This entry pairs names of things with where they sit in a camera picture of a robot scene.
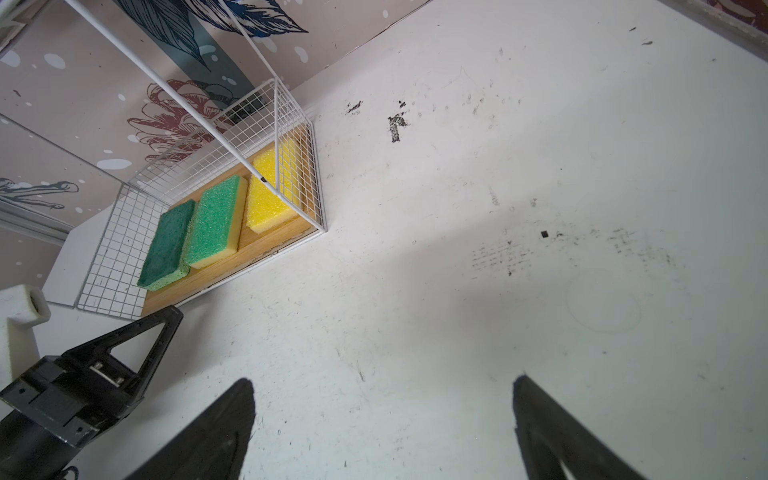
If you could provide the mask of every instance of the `wooden tray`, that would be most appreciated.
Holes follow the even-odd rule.
[[[305,127],[298,127],[288,135],[302,137],[306,135],[304,141],[307,141],[308,133],[309,132],[306,131]],[[252,155],[248,161],[253,161],[253,158],[256,155],[261,154],[272,146],[273,144],[268,144],[266,147]],[[310,162],[311,160],[311,158],[297,159],[299,162]],[[312,171],[312,169],[303,168],[301,171],[309,172]],[[182,204],[190,199],[199,201],[205,190],[226,180],[232,175],[242,175],[248,179],[248,181],[250,181],[251,177],[251,174],[245,165],[238,164],[236,167],[230,168],[212,181],[203,185],[188,197],[180,200],[176,205]],[[306,191],[306,188],[300,188],[300,205],[303,206],[305,202],[312,201],[314,192],[316,191],[315,179],[308,178],[306,181],[297,181],[296,183],[299,185],[312,186],[312,191]],[[318,204],[316,199],[314,199],[313,204]],[[205,290],[214,283],[227,278],[229,275],[237,273],[249,265],[253,265],[255,262],[269,256],[280,248],[286,247],[291,243],[306,237],[315,232],[315,230],[317,229],[310,222],[304,220],[302,217],[296,216],[292,220],[288,220],[277,227],[273,227],[264,233],[258,234],[246,227],[245,215],[243,215],[237,253],[220,260],[213,265],[206,266],[203,269],[190,269],[189,275],[183,279],[173,282],[171,285],[161,288],[156,292],[147,292],[147,298],[144,299],[144,309],[141,310],[141,315],[146,316],[150,313],[157,312],[166,306],[179,303],[180,301],[193,296],[195,293]]]

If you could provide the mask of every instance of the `yellow foam layer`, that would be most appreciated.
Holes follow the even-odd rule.
[[[243,209],[245,208],[245,198],[247,192],[247,182],[240,177],[240,186],[237,188],[237,198],[235,200],[235,210],[232,213],[232,222],[230,223],[230,233],[227,236],[227,247],[215,255],[204,258],[196,263],[191,263],[192,268],[201,269],[206,266],[227,258],[237,253],[237,243],[240,241],[240,227],[242,227]]]
[[[300,150],[298,145],[296,145],[296,141],[292,138],[282,140],[280,150],[283,159],[283,168],[280,171],[280,176],[283,178],[283,195],[288,200],[297,202],[299,196],[298,178],[295,178],[295,175],[299,171],[297,162],[300,158]],[[253,155],[248,160],[266,178],[266,181],[270,182],[273,186],[275,185],[274,146],[260,154]],[[270,228],[296,217],[298,214],[285,205],[275,194],[267,190],[261,180],[251,177],[248,184],[245,215],[246,225],[251,230],[256,233],[264,233]]]

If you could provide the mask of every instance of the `white paint splatter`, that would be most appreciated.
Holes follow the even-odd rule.
[[[310,56],[306,54],[306,50],[303,48],[295,47],[293,50],[295,50],[296,54],[299,55],[299,60],[301,60],[301,63],[307,63],[310,59]]]
[[[64,70],[67,67],[67,64],[64,63],[64,59],[59,57],[55,53],[47,53],[43,55],[43,58],[53,68]]]
[[[18,67],[22,64],[22,58],[13,50],[3,55],[2,58],[0,58],[0,61],[9,67]]]
[[[747,10],[743,6],[738,5],[737,3],[733,2],[733,0],[723,0],[720,3],[723,4],[723,7],[731,10],[732,12],[736,12],[737,14],[741,15],[742,17],[752,18],[752,17],[755,16],[755,14],[751,10]]]
[[[131,166],[131,162],[124,158],[109,158],[96,162],[96,166],[102,170],[123,170]]]
[[[272,38],[269,38],[269,37],[263,37],[263,38],[253,37],[253,40],[256,43],[260,43],[260,44],[264,45],[267,48],[267,50],[271,51],[272,53],[275,53],[277,51],[277,45],[275,45],[275,42],[272,41]]]

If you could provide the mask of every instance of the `wire frame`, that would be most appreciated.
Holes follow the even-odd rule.
[[[274,80],[269,80],[210,122],[247,157],[274,140],[273,99]],[[173,205],[236,163],[234,155],[199,127],[140,170],[130,183]]]
[[[78,308],[123,319],[141,318],[147,291],[136,286],[160,215],[169,205],[123,184],[114,202]]]
[[[210,122],[245,158],[275,144],[275,171],[260,173],[270,179],[274,173],[283,201],[325,230],[313,126],[282,82],[264,82]],[[123,184],[78,308],[141,318],[147,291],[136,283],[160,215],[237,163],[200,127]]]
[[[312,124],[282,82],[275,87],[275,105],[277,190],[324,228]]]

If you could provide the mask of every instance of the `green scouring pad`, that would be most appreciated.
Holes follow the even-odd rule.
[[[189,200],[160,215],[157,232],[141,268],[138,286],[154,292],[190,272],[184,250],[194,207],[194,200]]]
[[[190,266],[203,268],[237,252],[247,188],[246,179],[233,175],[203,192],[192,220]]]

